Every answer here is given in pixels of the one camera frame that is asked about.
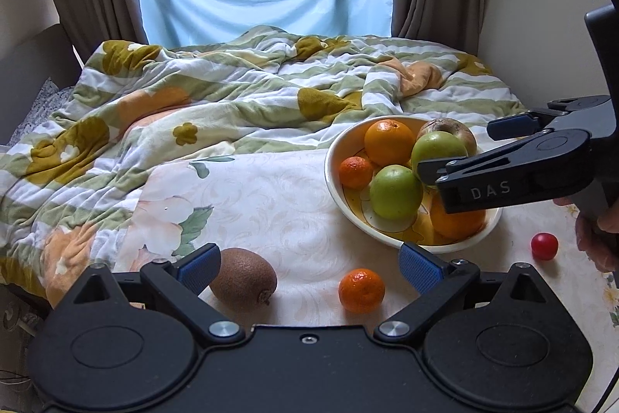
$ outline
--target blue gripper pad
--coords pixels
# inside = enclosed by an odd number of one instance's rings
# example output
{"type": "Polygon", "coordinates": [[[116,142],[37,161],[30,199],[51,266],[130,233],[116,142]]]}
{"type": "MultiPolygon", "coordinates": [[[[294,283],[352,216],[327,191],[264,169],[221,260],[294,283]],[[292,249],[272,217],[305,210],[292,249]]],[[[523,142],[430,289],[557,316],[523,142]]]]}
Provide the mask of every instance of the blue gripper pad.
{"type": "Polygon", "coordinates": [[[440,283],[448,273],[447,263],[414,244],[402,244],[398,264],[400,273],[421,295],[440,283]]]}
{"type": "Polygon", "coordinates": [[[488,123],[487,132],[491,139],[503,141],[516,137],[526,137],[540,131],[540,122],[527,113],[495,119],[488,123]]]}
{"type": "Polygon", "coordinates": [[[199,295],[215,280],[222,265],[222,256],[213,243],[203,245],[174,264],[176,279],[195,295],[199,295]]]}

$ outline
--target cable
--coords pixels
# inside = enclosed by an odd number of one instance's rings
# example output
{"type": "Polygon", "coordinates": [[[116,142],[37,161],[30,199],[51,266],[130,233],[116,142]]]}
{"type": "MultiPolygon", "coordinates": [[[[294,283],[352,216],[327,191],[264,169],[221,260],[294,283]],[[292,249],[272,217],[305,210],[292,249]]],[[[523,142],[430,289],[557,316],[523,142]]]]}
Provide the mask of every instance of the cable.
{"type": "Polygon", "coordinates": [[[0,383],[2,383],[3,385],[11,386],[11,385],[21,385],[23,383],[28,383],[29,381],[30,381],[30,378],[26,378],[25,380],[22,380],[22,381],[2,381],[0,380],[0,383]]]}
{"type": "Polygon", "coordinates": [[[8,370],[0,370],[0,373],[6,373],[7,375],[13,375],[11,378],[0,378],[0,380],[16,380],[18,378],[20,379],[25,379],[25,378],[29,378],[30,377],[26,377],[26,375],[20,375],[19,373],[16,373],[14,371],[8,371],[8,370]]]}
{"type": "Polygon", "coordinates": [[[604,403],[609,398],[610,393],[615,388],[615,385],[617,384],[617,380],[619,380],[619,368],[617,368],[617,371],[615,371],[615,375],[612,377],[609,383],[609,386],[606,387],[606,390],[602,394],[599,402],[595,405],[595,408],[591,410],[591,413],[598,413],[598,411],[602,409],[602,406],[604,406],[604,403]]]}

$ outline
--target metal screw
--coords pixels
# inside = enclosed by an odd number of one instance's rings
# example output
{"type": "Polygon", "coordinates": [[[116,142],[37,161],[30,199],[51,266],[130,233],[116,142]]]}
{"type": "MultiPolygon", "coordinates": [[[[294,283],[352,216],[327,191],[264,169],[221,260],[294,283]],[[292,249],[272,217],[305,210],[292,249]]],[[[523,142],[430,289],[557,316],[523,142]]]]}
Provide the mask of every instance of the metal screw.
{"type": "Polygon", "coordinates": [[[307,335],[301,338],[301,343],[305,343],[306,345],[313,345],[314,343],[318,343],[318,337],[307,335]]]}
{"type": "Polygon", "coordinates": [[[219,320],[219,322],[213,322],[209,326],[209,333],[219,338],[229,338],[240,330],[239,325],[236,322],[232,322],[232,320],[219,320]]]}
{"type": "Polygon", "coordinates": [[[401,320],[387,320],[387,322],[378,326],[378,330],[385,336],[397,338],[408,333],[410,326],[406,322],[401,322],[401,320]]]}

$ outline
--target fruit bowl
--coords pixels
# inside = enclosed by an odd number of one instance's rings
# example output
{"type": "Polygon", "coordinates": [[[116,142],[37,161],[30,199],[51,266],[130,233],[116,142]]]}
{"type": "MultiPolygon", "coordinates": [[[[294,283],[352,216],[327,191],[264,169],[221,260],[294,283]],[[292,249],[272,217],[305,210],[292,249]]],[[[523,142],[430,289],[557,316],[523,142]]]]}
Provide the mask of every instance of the fruit bowl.
{"type": "Polygon", "coordinates": [[[486,211],[484,226],[474,235],[460,242],[439,235],[432,227],[429,219],[429,203],[434,189],[424,187],[422,205],[417,213],[417,218],[392,221],[377,216],[369,202],[369,187],[362,191],[344,188],[340,184],[338,168],[349,156],[362,156],[367,159],[363,147],[363,138],[367,129],[383,119],[395,119],[404,123],[411,129],[414,136],[425,124],[425,120],[408,116],[381,116],[370,118],[348,130],[342,132],[333,141],[324,161],[324,177],[327,188],[335,204],[342,213],[360,230],[374,237],[379,242],[400,248],[402,242],[414,242],[433,254],[446,254],[447,252],[467,249],[483,240],[496,226],[502,209],[490,209],[486,211]]]}

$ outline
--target kiwi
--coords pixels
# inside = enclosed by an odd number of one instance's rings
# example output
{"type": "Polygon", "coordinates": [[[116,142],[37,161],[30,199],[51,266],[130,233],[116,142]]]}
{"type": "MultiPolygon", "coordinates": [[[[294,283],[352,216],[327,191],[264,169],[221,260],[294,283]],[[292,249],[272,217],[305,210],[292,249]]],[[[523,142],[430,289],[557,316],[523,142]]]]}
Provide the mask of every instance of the kiwi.
{"type": "Polygon", "coordinates": [[[222,266],[210,283],[217,299],[235,311],[250,311],[268,305],[277,288],[273,267],[263,257],[247,249],[222,251],[222,266]]]}

